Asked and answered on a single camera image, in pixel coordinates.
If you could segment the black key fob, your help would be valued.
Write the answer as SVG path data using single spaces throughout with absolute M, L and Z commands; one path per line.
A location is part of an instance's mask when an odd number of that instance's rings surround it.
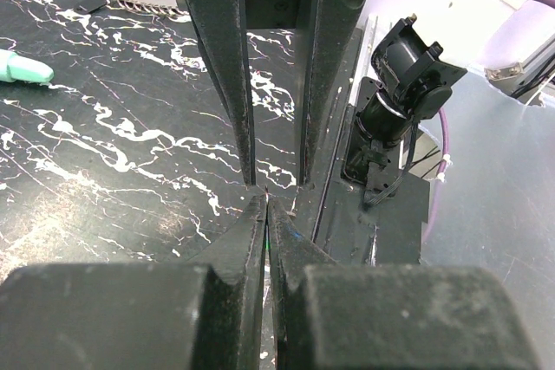
M 88 15 L 105 7 L 107 4 L 108 4 L 107 0 L 81 0 L 73 8 L 73 11 L 80 15 Z

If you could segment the black right arm base motor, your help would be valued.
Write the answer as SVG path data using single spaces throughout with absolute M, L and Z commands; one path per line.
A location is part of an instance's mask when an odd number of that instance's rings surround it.
M 364 186 L 362 204 L 372 207 L 394 195 L 415 155 L 418 126 L 437 115 L 467 70 L 440 59 L 443 47 L 427 45 L 414 30 L 415 15 L 400 19 L 370 57 L 377 80 L 361 80 L 342 177 Z M 388 183 L 384 175 L 394 149 L 408 135 L 405 166 Z

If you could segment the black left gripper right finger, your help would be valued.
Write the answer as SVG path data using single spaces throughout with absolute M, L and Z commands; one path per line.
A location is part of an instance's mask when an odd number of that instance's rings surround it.
M 501 282 L 475 267 L 342 266 L 267 207 L 279 369 L 537 369 Z

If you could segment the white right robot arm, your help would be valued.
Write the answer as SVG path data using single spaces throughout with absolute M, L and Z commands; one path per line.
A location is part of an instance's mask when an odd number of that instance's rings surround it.
M 186 0 L 199 52 L 232 123 L 246 184 L 256 181 L 247 34 L 290 29 L 294 38 L 297 180 L 307 183 L 336 72 L 370 14 L 411 16 L 449 62 L 472 61 L 527 0 Z

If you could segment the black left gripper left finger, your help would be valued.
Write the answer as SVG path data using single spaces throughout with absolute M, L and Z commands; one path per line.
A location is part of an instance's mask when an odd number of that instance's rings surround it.
M 266 202 L 186 262 L 50 263 L 1 287 L 4 369 L 255 369 Z

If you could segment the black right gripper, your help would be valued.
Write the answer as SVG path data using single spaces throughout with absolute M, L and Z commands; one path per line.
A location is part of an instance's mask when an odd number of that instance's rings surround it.
M 310 181 L 324 109 L 366 0 L 186 0 L 199 52 L 232 123 L 247 185 L 256 184 L 247 29 L 294 29 L 297 183 Z

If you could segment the aluminium rail frame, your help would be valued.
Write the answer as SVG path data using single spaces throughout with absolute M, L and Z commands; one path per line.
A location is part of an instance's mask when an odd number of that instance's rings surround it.
M 486 79 L 502 93 L 519 98 L 538 87 L 554 72 L 554 49 L 534 53 L 523 62 L 502 68 L 486 68 Z

